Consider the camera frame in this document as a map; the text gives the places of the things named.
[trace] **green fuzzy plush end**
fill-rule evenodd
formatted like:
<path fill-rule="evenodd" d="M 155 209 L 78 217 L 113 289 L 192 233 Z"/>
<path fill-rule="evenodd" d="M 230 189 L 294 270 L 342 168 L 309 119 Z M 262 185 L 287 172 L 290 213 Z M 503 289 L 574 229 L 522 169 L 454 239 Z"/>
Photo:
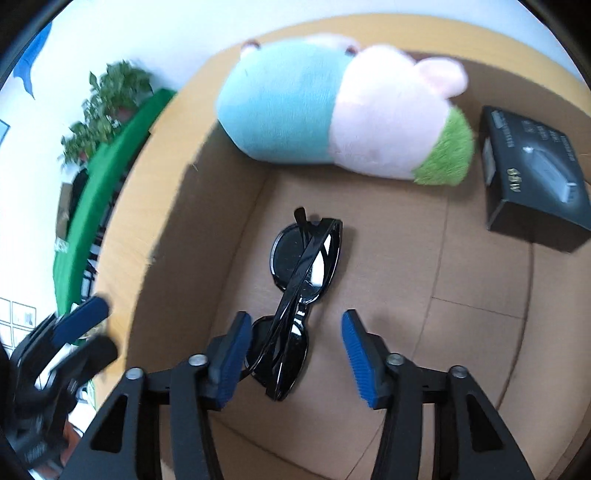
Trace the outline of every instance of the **green fuzzy plush end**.
<path fill-rule="evenodd" d="M 458 185 L 474 155 L 472 129 L 458 107 L 452 107 L 441 136 L 429 157 L 413 170 L 421 185 Z"/>

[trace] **white wall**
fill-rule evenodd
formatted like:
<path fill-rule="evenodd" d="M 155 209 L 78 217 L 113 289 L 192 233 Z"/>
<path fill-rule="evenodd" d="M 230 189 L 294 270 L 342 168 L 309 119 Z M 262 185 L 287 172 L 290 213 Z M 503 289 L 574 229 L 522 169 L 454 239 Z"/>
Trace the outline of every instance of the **white wall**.
<path fill-rule="evenodd" d="M 546 27 L 518 0 L 74 0 L 53 22 L 33 65 L 36 100 L 11 79 L 0 118 L 11 125 L 0 147 L 0 296 L 31 304 L 40 316 L 53 300 L 55 158 L 66 125 L 81 117 L 89 70 L 136 61 L 158 83 L 180 88 L 219 50 L 287 25 L 337 15 L 435 15 L 513 37 L 579 76 Z"/>

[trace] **blue gripper pad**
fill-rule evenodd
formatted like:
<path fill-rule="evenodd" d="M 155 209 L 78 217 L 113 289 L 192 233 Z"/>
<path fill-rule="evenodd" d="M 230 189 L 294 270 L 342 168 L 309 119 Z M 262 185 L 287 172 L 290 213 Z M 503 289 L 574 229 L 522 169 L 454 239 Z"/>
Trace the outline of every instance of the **blue gripper pad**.
<path fill-rule="evenodd" d="M 220 408 L 223 408 L 234 395 L 251 339 L 251 316 L 246 312 L 238 312 L 227 334 L 221 337 L 213 358 L 210 359 L 209 381 L 217 386 L 215 400 Z"/>
<path fill-rule="evenodd" d="M 372 337 L 379 341 L 381 338 L 367 333 L 355 310 L 347 310 L 343 314 L 341 333 L 359 396 L 370 408 L 380 408 L 381 397 L 384 394 L 385 358 L 380 355 Z"/>
<path fill-rule="evenodd" d="M 73 343 L 109 316 L 109 305 L 101 297 L 92 297 L 56 324 L 51 342 L 56 348 Z"/>

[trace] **blue plush body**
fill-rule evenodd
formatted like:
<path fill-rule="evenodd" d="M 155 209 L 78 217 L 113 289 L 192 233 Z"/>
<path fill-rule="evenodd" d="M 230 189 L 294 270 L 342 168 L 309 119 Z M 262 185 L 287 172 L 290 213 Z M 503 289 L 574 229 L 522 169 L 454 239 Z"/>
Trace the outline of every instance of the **blue plush body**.
<path fill-rule="evenodd" d="M 217 99 L 217 117 L 251 158 L 332 163 L 330 122 L 351 59 L 298 39 L 265 45 L 232 70 Z"/>

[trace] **sunglasses lens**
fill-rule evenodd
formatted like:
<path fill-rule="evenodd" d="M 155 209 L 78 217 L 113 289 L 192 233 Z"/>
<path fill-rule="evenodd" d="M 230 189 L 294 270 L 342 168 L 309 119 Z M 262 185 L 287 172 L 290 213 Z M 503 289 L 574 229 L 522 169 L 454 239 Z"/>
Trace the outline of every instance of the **sunglasses lens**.
<path fill-rule="evenodd" d="M 258 319 L 252 325 L 251 348 L 246 354 L 246 366 L 255 362 L 273 321 L 272 316 Z M 286 322 L 280 328 L 272 347 L 254 369 L 252 376 L 267 389 L 275 400 L 283 400 L 296 382 L 308 352 L 308 334 L 298 322 Z"/>
<path fill-rule="evenodd" d="M 326 255 L 319 253 L 314 260 L 312 269 L 300 291 L 305 303 L 318 299 L 332 277 L 338 252 L 336 240 L 334 234 L 329 235 L 324 242 Z M 280 289 L 285 290 L 287 287 L 303 251 L 302 236 L 296 224 L 283 230 L 275 240 L 271 252 L 271 273 L 275 284 Z"/>

